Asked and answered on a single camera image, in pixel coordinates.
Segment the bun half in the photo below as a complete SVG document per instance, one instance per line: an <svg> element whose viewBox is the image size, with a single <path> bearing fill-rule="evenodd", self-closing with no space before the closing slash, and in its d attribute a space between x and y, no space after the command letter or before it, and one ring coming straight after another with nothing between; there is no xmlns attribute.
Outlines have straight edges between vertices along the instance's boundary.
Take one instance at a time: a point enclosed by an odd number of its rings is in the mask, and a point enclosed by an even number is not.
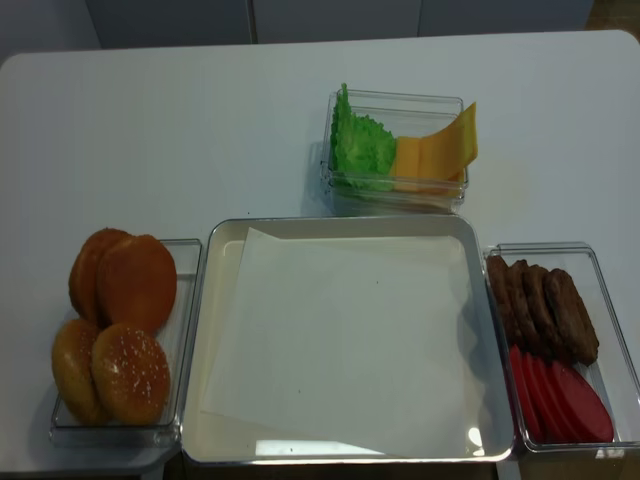
<svg viewBox="0 0 640 480"><path fill-rule="evenodd" d="M99 328L105 328L108 321L102 314L97 300L97 268L105 252L128 237L129 233L114 228L96 231L84 242L70 271L68 290L73 308L81 318Z"/></svg>
<svg viewBox="0 0 640 480"><path fill-rule="evenodd" d="M149 234L126 237L102 256L96 293L109 324L127 323L153 335L166 324L175 303L174 259Z"/></svg>

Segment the clear plastic lettuce cheese container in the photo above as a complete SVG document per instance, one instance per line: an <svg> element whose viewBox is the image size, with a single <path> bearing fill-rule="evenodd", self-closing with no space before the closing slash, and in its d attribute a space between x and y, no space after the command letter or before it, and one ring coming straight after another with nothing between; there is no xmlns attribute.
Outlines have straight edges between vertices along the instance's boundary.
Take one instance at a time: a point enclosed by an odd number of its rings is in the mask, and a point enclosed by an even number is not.
<svg viewBox="0 0 640 480"><path fill-rule="evenodd" d="M399 136L430 136L448 126L469 106L459 97L430 96L374 92L348 88L349 103L357 115L369 115L392 133L395 140ZM326 191L332 197L336 210L349 208L376 207L417 212L455 212L464 202L469 185L469 165L448 180L420 178L417 193L394 190L396 182L402 179L394 176L394 163L388 177L393 189L386 192L354 190L336 184L331 166L331 121L336 95L341 86L329 97L322 157L320 160L321 179Z"/></svg>

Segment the small yellow cheese slice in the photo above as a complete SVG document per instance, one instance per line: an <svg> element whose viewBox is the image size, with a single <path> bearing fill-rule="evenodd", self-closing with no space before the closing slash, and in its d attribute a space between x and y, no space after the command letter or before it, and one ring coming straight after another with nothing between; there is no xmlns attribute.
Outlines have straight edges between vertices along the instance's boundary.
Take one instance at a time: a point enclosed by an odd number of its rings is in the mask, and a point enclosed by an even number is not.
<svg viewBox="0 0 640 480"><path fill-rule="evenodd" d="M416 181L420 163L420 139L418 137L399 136L396 139L396 157L394 176L401 178L396 182L394 190L399 192L417 193Z"/></svg>

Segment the long yellow cheese slice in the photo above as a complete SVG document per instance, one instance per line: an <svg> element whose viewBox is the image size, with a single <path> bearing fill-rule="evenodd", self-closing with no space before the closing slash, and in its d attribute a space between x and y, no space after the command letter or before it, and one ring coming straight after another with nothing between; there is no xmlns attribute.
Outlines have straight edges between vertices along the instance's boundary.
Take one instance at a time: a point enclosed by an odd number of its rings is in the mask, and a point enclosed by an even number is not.
<svg viewBox="0 0 640 480"><path fill-rule="evenodd" d="M419 140L419 177L448 180L477 155L476 103L472 103L448 126Z"/></svg>

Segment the green lettuce leaf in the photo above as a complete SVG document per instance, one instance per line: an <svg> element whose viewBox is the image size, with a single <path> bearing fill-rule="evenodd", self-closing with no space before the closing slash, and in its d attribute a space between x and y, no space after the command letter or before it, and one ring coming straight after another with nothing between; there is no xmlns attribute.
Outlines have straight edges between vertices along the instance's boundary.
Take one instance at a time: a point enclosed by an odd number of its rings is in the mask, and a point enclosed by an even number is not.
<svg viewBox="0 0 640 480"><path fill-rule="evenodd" d="M331 166L337 185L386 192L396 154L392 133L369 115L357 115L349 103L347 84L336 95L331 121Z"/></svg>

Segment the clear plastic bun container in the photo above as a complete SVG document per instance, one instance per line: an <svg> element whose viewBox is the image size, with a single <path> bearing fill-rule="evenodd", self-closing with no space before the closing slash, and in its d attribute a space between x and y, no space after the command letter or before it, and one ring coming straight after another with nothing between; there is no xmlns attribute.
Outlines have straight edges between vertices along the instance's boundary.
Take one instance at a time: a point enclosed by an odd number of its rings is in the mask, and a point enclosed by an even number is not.
<svg viewBox="0 0 640 480"><path fill-rule="evenodd" d="M83 426L73 418L63 400L57 398L49 431L55 446L168 448L179 442L199 306L203 247L198 239L163 239L161 243L176 265L177 293L171 315L156 335L171 375L168 401L159 421L140 427L117 421L104 426Z"/></svg>

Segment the rear brown meat patty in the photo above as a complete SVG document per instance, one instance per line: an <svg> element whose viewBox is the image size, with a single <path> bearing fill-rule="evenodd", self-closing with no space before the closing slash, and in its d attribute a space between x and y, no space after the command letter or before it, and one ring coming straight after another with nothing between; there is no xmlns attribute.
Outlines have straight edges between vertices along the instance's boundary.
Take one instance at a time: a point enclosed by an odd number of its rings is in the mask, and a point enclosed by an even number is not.
<svg viewBox="0 0 640 480"><path fill-rule="evenodd" d="M487 272L498 312L510 345L524 346L516 316L509 295L508 266L501 256L492 255L486 259Z"/></svg>

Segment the brown meat patty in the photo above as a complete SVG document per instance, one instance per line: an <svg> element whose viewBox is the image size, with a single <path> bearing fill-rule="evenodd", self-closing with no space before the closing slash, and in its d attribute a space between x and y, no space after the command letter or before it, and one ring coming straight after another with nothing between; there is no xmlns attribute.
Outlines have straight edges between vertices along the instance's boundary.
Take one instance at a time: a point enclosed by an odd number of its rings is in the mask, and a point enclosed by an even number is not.
<svg viewBox="0 0 640 480"><path fill-rule="evenodd" d="M512 310L523 338L523 349L533 354L539 354L541 351L541 339L529 313L523 287L523 274L527 267L528 264L525 260L517 260L509 266L507 268L507 287Z"/></svg>
<svg viewBox="0 0 640 480"><path fill-rule="evenodd" d="M509 295L508 266L501 256L492 255L486 259L487 272L498 312L510 345L524 346L516 316Z"/></svg>
<svg viewBox="0 0 640 480"><path fill-rule="evenodd" d="M526 266L522 273L522 282L528 310L540 337L540 354L551 360L558 359L561 345L555 321L551 316L544 294L542 280L545 272L546 270L537 264Z"/></svg>
<svg viewBox="0 0 640 480"><path fill-rule="evenodd" d="M544 276L543 289L571 362L592 365L598 358L599 340L573 278L555 268Z"/></svg>

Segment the silver metal tray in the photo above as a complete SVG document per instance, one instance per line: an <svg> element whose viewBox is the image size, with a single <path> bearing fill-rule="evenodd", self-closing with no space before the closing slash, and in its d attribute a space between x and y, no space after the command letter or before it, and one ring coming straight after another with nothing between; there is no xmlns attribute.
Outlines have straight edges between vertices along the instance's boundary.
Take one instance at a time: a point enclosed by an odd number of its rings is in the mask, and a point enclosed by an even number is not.
<svg viewBox="0 0 640 480"><path fill-rule="evenodd" d="M458 323L466 401L464 456L409 458L388 455L203 409L203 395L230 311L250 229L284 240L451 236L462 243L471 292ZM489 306L477 236L464 218L431 214L226 220L212 230L206 255L181 429L182 447L191 460L206 465L497 462L511 453L514 426L502 350Z"/></svg>

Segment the front sesame top bun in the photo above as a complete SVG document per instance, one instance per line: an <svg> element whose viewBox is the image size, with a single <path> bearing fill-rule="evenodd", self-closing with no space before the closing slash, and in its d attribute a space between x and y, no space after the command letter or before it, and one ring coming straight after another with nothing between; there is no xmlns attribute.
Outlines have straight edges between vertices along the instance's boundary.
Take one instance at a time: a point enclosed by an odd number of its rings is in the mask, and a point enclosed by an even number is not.
<svg viewBox="0 0 640 480"><path fill-rule="evenodd" d="M93 344L91 374L103 407L116 421L147 426L160 420L171 374L154 337L125 323L108 327Z"/></svg>

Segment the rear red tomato slice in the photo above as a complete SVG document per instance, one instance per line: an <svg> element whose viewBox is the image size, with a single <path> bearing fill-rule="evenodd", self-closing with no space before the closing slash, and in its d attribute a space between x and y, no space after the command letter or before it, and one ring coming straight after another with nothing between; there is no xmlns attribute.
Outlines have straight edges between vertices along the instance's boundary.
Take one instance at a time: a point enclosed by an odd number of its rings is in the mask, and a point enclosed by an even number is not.
<svg viewBox="0 0 640 480"><path fill-rule="evenodd" d="M539 443L545 439L544 424L540 421L535 405L530 398L524 378L522 353L517 345L510 347L509 361L523 418L528 429L528 436L532 441Z"/></svg>

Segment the red tomato slice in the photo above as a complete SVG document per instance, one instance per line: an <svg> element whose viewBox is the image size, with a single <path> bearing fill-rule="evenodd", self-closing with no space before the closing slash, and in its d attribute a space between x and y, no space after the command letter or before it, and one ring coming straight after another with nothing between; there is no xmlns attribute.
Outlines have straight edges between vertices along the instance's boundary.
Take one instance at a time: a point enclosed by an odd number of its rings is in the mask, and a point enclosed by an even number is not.
<svg viewBox="0 0 640 480"><path fill-rule="evenodd" d="M540 421L535 405L530 398L524 378L522 353L517 345L510 347L509 361L523 418L528 429L528 436L532 441L539 443L545 439L544 424Z"/></svg>
<svg viewBox="0 0 640 480"><path fill-rule="evenodd" d="M549 403L534 372L535 358L529 353L522 355L522 371L526 390L525 418L530 436L536 443L550 443L555 439L555 428Z"/></svg>
<svg viewBox="0 0 640 480"><path fill-rule="evenodd" d="M547 378L546 366L542 360L530 356L533 383L538 391L537 397L541 402L541 415L549 431L550 437L556 443L570 443L575 439L573 429L562 412L550 380Z"/></svg>
<svg viewBox="0 0 640 480"><path fill-rule="evenodd" d="M589 383L575 369L559 362L547 368L547 375L577 442L611 442L614 439L611 417Z"/></svg>

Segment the front brown meat patty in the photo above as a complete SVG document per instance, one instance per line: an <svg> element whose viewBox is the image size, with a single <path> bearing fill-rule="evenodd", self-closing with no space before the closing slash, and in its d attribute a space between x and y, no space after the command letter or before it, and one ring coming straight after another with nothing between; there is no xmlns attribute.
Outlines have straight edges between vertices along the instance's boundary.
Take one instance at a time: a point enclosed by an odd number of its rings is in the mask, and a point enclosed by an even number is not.
<svg viewBox="0 0 640 480"><path fill-rule="evenodd" d="M598 358L599 340L573 278L555 268L544 276L543 289L571 362L592 365Z"/></svg>

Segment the rear sesame top bun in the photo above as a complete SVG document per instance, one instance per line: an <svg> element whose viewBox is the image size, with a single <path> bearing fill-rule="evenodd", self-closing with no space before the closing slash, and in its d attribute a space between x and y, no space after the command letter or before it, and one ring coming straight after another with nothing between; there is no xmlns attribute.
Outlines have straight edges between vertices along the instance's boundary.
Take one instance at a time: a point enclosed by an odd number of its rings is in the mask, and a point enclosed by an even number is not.
<svg viewBox="0 0 640 480"><path fill-rule="evenodd" d="M99 328L82 318L71 319L57 332L51 351L51 368L60 397L74 418L85 426L110 420L91 374L91 354Z"/></svg>

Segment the clear plastic patty tomato container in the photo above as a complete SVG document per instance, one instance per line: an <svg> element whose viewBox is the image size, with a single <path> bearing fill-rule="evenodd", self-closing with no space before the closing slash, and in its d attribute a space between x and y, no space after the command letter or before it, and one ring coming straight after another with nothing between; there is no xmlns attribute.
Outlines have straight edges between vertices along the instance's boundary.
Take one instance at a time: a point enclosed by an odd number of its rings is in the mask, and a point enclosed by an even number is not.
<svg viewBox="0 0 640 480"><path fill-rule="evenodd" d="M611 417L614 428L614 439L611 442L578 443L574 432L575 439L570 443L556 443L552 440L550 443L540 444L529 438L509 361L509 349L512 345L505 336L487 272L486 259L492 255L501 256L508 267L517 260L525 260L528 266L537 264L543 267L546 270L544 276L559 268L573 278L599 340L597 360L590 366L572 363L557 328L561 345L558 359L548 360L540 353L530 353L523 347L519 349L522 355L529 353L542 360L546 373L553 362L559 362L575 369L589 383ZM584 242L503 243L484 250L483 268L492 313L498 323L498 340L503 352L514 423L517 427L516 438L522 447L535 453L586 452L592 456L611 456L614 453L624 454L638 450L639 380L593 249Z"/></svg>

